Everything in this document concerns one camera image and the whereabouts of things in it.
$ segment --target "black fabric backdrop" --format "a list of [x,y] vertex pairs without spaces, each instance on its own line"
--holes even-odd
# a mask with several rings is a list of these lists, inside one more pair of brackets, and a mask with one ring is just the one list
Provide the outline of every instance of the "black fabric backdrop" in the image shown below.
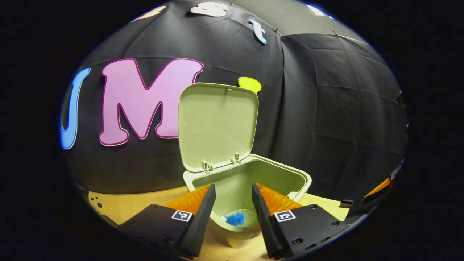
[[[129,132],[127,143],[106,147],[98,141],[101,70],[123,58],[136,59],[146,86],[175,58],[204,64],[196,82],[237,85],[242,76],[258,80],[262,90],[251,152],[306,171],[313,180],[312,194],[358,200],[399,166],[406,114],[396,101],[400,88],[393,74],[372,47],[336,35],[280,37],[237,6],[229,6],[225,17],[190,14],[200,2],[171,1],[160,14],[128,23],[76,70],[91,68],[80,91],[76,142],[63,150],[78,184],[108,194],[184,185],[178,140],[154,133],[160,110],[146,139],[135,136],[120,112],[121,126]],[[257,41],[247,22],[253,17],[266,31],[266,45]]]

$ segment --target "bolt hole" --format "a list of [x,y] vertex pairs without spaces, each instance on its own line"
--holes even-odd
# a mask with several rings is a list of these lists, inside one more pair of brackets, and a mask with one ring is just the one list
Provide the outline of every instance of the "bolt hole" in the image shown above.
[[310,250],[311,248],[313,248],[313,247],[315,247],[315,246],[317,246],[317,245],[316,245],[316,244],[312,244],[312,245],[306,247],[306,250]]
[[163,241],[166,242],[166,243],[169,243],[169,244],[174,243],[174,239],[172,239],[170,237],[163,237]]
[[301,242],[303,242],[303,238],[296,238],[296,239],[294,239],[291,243],[292,243],[293,245],[298,245],[298,244],[300,244]]

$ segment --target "green trash bin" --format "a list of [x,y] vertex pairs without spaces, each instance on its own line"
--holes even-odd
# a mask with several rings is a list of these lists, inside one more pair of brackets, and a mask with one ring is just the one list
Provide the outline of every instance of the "green trash bin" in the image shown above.
[[[260,183],[298,201],[311,184],[304,171],[250,154],[258,118],[258,96],[231,85],[194,83],[179,99],[179,147],[189,191],[215,184],[209,228],[229,246],[240,248],[261,234],[251,201]],[[226,216],[241,212],[242,225]]]

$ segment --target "wooden surface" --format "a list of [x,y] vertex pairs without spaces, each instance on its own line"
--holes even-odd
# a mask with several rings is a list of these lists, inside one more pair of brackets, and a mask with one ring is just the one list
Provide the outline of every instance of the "wooden surface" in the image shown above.
[[[95,211],[106,215],[116,224],[120,225],[135,216],[150,204],[165,206],[171,201],[187,194],[187,187],[179,187],[152,193],[109,195],[89,192],[89,203]],[[303,206],[318,204],[338,220],[345,220],[349,209],[339,208],[340,202],[304,194],[298,201]],[[199,257],[194,260],[205,261],[241,261],[241,260],[273,260],[267,256],[263,236],[260,235],[249,241],[244,248],[231,248],[225,245],[209,229],[206,229],[205,238]]]

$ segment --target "blue letter u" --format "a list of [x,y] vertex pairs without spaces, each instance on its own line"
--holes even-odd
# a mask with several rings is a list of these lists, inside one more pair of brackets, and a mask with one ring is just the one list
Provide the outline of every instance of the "blue letter u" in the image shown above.
[[72,81],[71,98],[69,100],[68,127],[63,129],[63,118],[60,120],[60,136],[61,146],[65,150],[69,150],[76,141],[77,136],[77,102],[79,100],[79,92],[81,90],[82,81],[89,75],[90,68],[85,68],[80,71]]

